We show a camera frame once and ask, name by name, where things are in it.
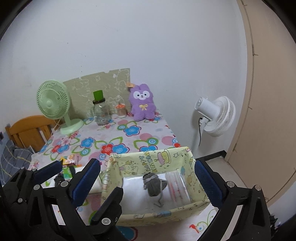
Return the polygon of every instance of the blue gripper pad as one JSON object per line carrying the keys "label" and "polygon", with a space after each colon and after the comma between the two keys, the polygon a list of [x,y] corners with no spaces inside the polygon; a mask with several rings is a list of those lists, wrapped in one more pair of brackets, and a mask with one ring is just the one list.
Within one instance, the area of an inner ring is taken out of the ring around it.
{"label": "blue gripper pad", "polygon": [[82,171],[77,172],[70,181],[69,195],[72,198],[72,204],[79,207],[84,203],[89,191],[101,171],[100,162],[92,158]]}
{"label": "blue gripper pad", "polygon": [[223,204],[222,190],[219,188],[218,184],[214,181],[214,179],[200,160],[196,160],[194,165],[194,172],[203,189],[205,190],[205,193],[207,194],[211,204],[214,207],[220,209]]}
{"label": "blue gripper pad", "polygon": [[35,184],[42,184],[54,175],[62,171],[63,165],[60,161],[54,161],[53,163],[41,168],[33,173],[33,179]]}

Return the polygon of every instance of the white standing fan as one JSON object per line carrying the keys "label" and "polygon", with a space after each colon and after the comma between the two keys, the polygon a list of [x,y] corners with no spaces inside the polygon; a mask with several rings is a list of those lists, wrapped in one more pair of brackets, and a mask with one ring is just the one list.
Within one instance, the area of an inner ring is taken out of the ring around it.
{"label": "white standing fan", "polygon": [[200,139],[203,131],[213,137],[222,135],[229,129],[235,116],[235,105],[226,96],[221,96],[213,102],[200,97],[195,109],[204,116],[199,122]]}

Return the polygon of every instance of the floral bedsheet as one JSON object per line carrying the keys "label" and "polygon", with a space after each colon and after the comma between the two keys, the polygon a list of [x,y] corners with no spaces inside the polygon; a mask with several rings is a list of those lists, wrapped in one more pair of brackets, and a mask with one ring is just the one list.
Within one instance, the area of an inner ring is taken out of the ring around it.
{"label": "floral bedsheet", "polygon": [[[29,169],[40,169],[63,156],[75,155],[78,164],[82,166],[85,166],[91,158],[97,158],[100,160],[101,170],[104,171],[107,168],[106,161],[109,155],[114,153],[181,146],[158,110],[153,120],[135,122],[131,115],[125,118],[113,115],[110,123],[104,126],[98,126],[93,118],[83,121],[82,128],[70,135],[62,135],[57,130],[41,151],[32,155]],[[77,211],[85,224],[89,224],[100,206],[101,194],[90,194]],[[65,224],[55,205],[54,211],[59,224]],[[168,236],[172,238],[175,236],[176,240],[197,240],[215,214],[216,210],[210,204],[200,215],[179,222],[146,227],[119,227],[119,229],[130,240],[164,240]]]}
{"label": "floral bedsheet", "polygon": [[75,155],[82,166],[97,158],[104,171],[111,154],[181,146],[159,111],[153,120],[138,122],[132,116],[118,118],[116,115],[104,126],[98,126],[93,118],[83,121],[82,128],[72,134],[62,135],[56,131],[40,152],[32,156],[29,168],[40,169],[63,156]]}

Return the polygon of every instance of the green desk fan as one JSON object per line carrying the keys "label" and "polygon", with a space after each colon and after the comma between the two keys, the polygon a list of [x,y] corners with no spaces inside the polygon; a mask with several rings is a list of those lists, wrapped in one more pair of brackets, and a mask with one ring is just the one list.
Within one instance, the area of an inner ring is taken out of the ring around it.
{"label": "green desk fan", "polygon": [[37,91],[36,100],[39,110],[47,118],[65,119],[60,129],[62,135],[71,134],[83,126],[81,119],[70,120],[68,111],[71,99],[64,84],[54,80],[45,81]]}

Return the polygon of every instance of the metal screw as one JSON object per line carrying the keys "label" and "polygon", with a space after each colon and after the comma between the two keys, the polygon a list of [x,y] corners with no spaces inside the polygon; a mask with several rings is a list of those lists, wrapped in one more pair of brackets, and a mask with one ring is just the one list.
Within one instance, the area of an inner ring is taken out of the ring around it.
{"label": "metal screw", "polygon": [[261,191],[261,187],[260,187],[259,185],[255,185],[255,189],[256,189],[257,191]]}
{"label": "metal screw", "polygon": [[229,181],[227,182],[227,186],[229,186],[230,188],[233,188],[235,185],[234,185],[234,182]]}
{"label": "metal screw", "polygon": [[63,181],[63,182],[61,182],[61,187],[66,187],[66,186],[68,186],[68,182],[67,181]]}
{"label": "metal screw", "polygon": [[110,223],[111,223],[111,220],[109,218],[103,218],[102,219],[102,224],[109,225]]}
{"label": "metal screw", "polygon": [[33,187],[34,190],[38,190],[39,188],[40,188],[40,185],[38,184]]}

